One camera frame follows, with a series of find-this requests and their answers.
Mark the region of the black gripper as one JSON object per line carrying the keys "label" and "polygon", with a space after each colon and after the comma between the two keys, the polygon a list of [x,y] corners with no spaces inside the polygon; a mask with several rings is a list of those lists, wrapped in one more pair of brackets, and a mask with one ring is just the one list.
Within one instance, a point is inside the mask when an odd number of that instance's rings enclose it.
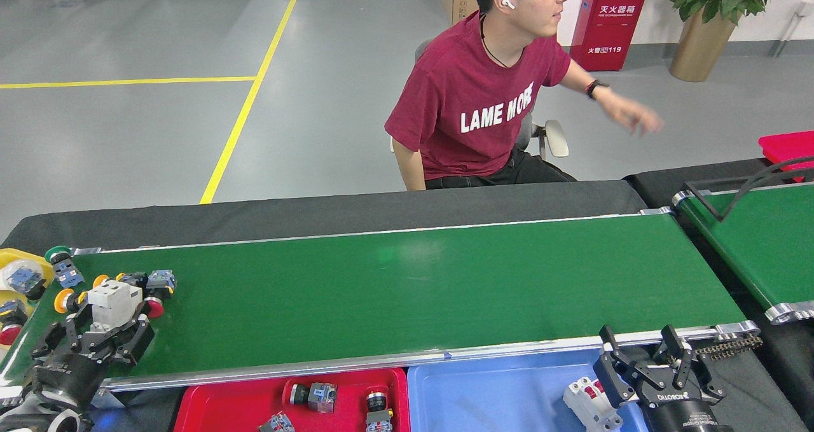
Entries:
{"label": "black gripper", "polygon": [[661,330],[659,364],[669,367],[672,376],[663,389],[643,382],[635,391],[633,387],[639,380],[649,380],[647,364],[620,350],[610,326],[602,326],[599,336],[602,351],[593,369],[613,408],[638,394],[640,409],[651,431],[734,430],[721,423],[710,409],[710,403],[716,404],[725,397],[724,388],[710,371],[709,362],[715,359],[712,352],[696,351],[673,326],[666,325]]}
{"label": "black gripper", "polygon": [[22,398],[84,412],[110,364],[136,365],[155,336],[146,315],[128,320],[104,336],[83,333],[90,330],[91,321],[92,305],[86,303],[66,319],[49,325],[29,352],[32,359],[44,361],[30,368]]}

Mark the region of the person's left hand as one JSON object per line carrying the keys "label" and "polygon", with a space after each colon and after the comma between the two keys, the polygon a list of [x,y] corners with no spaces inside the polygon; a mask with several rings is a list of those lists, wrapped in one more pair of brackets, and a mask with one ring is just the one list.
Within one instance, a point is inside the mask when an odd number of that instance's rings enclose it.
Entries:
{"label": "person's left hand", "polygon": [[608,95],[603,101],[603,108],[607,115],[622,125],[629,134],[639,133],[643,136],[655,133],[662,130],[664,125],[663,119],[651,108],[621,95]]}

